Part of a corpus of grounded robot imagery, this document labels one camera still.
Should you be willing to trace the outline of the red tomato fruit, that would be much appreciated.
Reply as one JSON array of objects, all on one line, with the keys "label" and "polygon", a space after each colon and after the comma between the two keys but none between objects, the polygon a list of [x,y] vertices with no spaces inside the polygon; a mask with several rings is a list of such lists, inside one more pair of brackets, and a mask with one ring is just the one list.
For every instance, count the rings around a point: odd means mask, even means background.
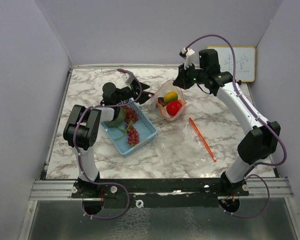
[{"label": "red tomato fruit", "polygon": [[169,116],[174,117],[182,108],[182,106],[183,105],[181,105],[177,100],[171,101],[166,106],[166,112],[168,113]]}]

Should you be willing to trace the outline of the clear zip bag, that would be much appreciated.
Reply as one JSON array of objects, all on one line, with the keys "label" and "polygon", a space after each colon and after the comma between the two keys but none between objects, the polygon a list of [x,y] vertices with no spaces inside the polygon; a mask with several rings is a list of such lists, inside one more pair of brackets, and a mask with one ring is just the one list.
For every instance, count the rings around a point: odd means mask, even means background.
[{"label": "clear zip bag", "polygon": [[174,121],[186,110],[187,102],[181,89],[173,85],[173,80],[166,81],[151,95],[148,107],[167,121]]}]

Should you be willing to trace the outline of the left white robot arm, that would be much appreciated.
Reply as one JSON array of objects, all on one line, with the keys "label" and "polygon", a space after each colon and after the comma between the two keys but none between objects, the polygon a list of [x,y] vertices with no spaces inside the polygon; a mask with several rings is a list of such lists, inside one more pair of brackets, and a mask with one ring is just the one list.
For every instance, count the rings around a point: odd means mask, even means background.
[{"label": "left white robot arm", "polygon": [[154,138],[157,129],[137,106],[147,102],[149,85],[132,80],[118,88],[112,82],[102,87],[100,105],[74,105],[63,130],[63,138],[72,147],[79,167],[78,182],[87,196],[96,197],[101,190],[95,164],[94,145],[99,127],[123,156],[128,156]]}]

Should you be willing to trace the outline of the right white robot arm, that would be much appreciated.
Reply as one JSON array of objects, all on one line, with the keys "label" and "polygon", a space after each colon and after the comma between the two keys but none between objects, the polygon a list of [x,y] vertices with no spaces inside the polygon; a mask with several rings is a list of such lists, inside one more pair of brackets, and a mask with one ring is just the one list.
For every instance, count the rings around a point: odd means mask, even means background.
[{"label": "right white robot arm", "polygon": [[204,49],[199,52],[199,68],[193,64],[195,52],[182,48],[180,56],[184,63],[178,67],[178,75],[173,85],[187,90],[193,85],[204,85],[211,94],[218,97],[239,122],[244,138],[237,147],[238,158],[221,175],[219,189],[230,196],[238,189],[246,174],[256,164],[261,163],[276,151],[281,127],[278,122],[270,122],[260,114],[233,81],[233,75],[222,72],[218,52]]}]

